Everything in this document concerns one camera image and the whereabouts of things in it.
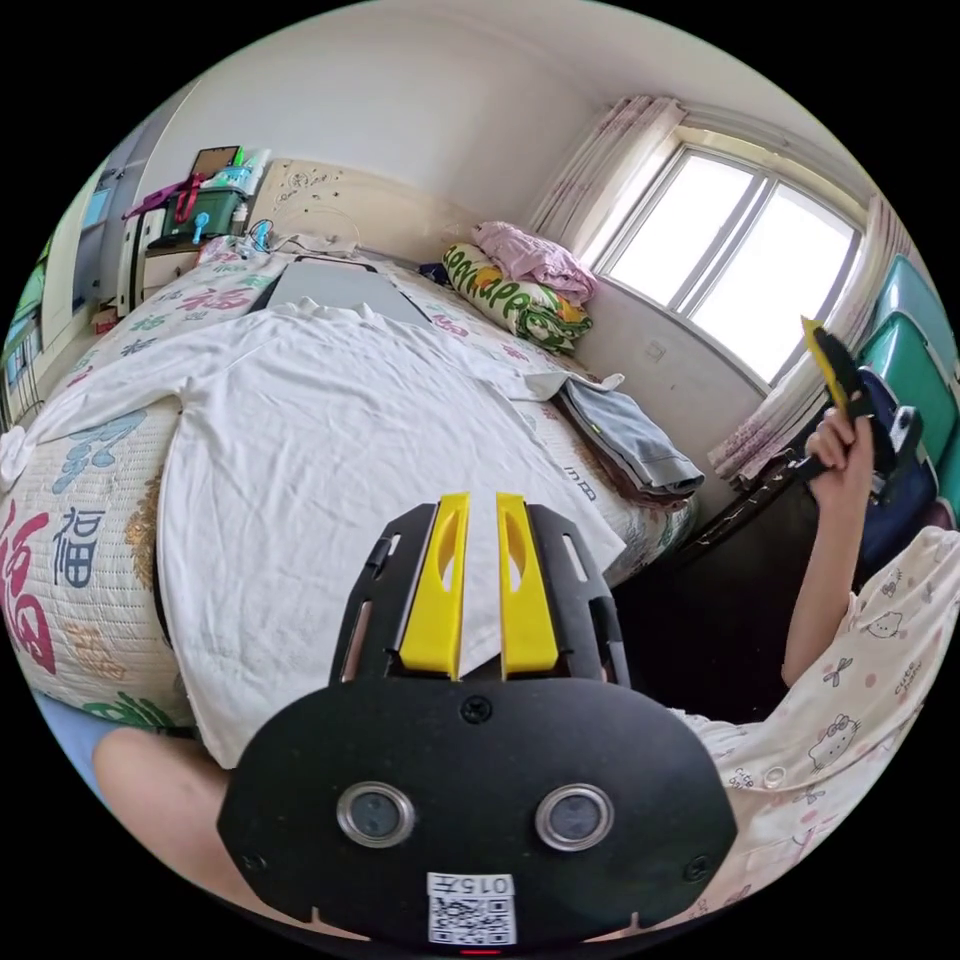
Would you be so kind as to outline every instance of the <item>curtain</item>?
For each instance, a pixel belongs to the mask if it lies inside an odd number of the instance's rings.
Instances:
[[[856,354],[866,343],[874,303],[898,253],[925,270],[903,224],[887,201],[875,194],[870,200],[863,250],[854,274],[824,324],[851,353]],[[810,422],[823,402],[820,369],[812,356],[804,354],[759,409],[710,452],[714,470],[735,484],[755,479]]]
[[[622,97],[548,190],[530,230],[583,256],[639,167],[685,116],[670,97]]]

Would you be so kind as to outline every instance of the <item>laptop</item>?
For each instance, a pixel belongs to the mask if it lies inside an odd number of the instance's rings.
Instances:
[[[361,303],[374,313],[399,323],[430,329],[419,307],[402,294],[376,268],[364,263],[322,257],[298,257],[280,275],[262,306],[297,303],[309,297],[321,307],[352,310]]]

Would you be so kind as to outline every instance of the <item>window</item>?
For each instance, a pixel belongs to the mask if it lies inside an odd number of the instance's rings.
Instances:
[[[860,231],[759,166],[682,148],[627,218],[600,272],[683,318],[766,383],[823,320]]]

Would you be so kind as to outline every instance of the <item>pink blanket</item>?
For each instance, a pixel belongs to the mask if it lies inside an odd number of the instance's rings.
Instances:
[[[579,307],[597,292],[597,281],[568,250],[510,223],[491,220],[474,227],[477,246],[511,280],[550,287]]]

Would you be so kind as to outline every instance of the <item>yellow handle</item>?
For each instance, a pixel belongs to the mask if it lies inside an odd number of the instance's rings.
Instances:
[[[830,361],[827,359],[823,350],[820,349],[820,344],[817,342],[816,332],[823,327],[823,324],[815,323],[806,317],[801,317],[800,320],[803,323],[803,339],[807,344],[807,349],[813,355],[813,359],[817,362],[817,366],[823,374],[823,379],[827,382],[827,389],[833,398],[833,405],[841,413],[846,413],[849,398],[847,397],[846,391],[840,386],[833,367],[830,365]]]

